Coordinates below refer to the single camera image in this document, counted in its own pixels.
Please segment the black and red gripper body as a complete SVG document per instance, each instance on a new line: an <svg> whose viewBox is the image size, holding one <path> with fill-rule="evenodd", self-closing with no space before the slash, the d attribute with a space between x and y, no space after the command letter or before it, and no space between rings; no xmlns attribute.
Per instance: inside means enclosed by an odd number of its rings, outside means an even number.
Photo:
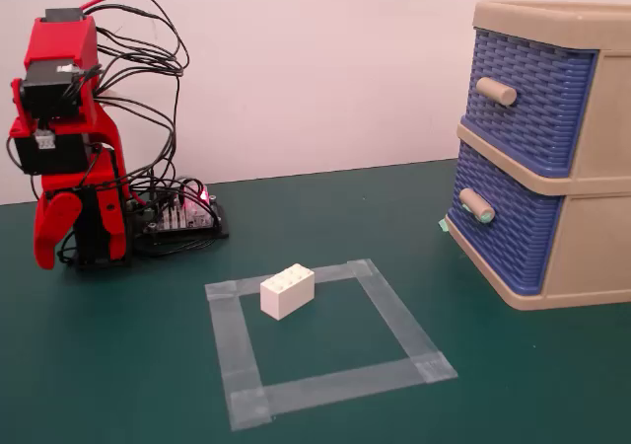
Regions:
<svg viewBox="0 0 631 444"><path fill-rule="evenodd" d="M90 145L97 141L98 125L53 123L36 134L16 117L9 129L7 150L12 162L25 174L70 175L85 173L92 164Z"/></svg>

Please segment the red fixed gripper finger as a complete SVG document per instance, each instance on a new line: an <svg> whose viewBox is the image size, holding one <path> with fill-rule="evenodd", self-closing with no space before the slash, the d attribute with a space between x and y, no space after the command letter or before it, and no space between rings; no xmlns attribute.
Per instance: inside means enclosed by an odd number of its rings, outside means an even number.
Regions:
<svg viewBox="0 0 631 444"><path fill-rule="evenodd" d="M104 149L96 162L96 193L102 222L109 233L109 258L118 260L125 256L125 225L118 189L110 183L114 178L111 155Z"/></svg>

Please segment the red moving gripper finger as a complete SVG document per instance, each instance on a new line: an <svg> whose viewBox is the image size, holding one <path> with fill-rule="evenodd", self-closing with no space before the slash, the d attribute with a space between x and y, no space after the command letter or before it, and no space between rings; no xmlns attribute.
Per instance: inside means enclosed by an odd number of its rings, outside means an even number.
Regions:
<svg viewBox="0 0 631 444"><path fill-rule="evenodd" d="M62 191L52 198L45 194L35 212L34 255L42 269L53 269L55 247L64 238L82 210L81 199L73 192Z"/></svg>

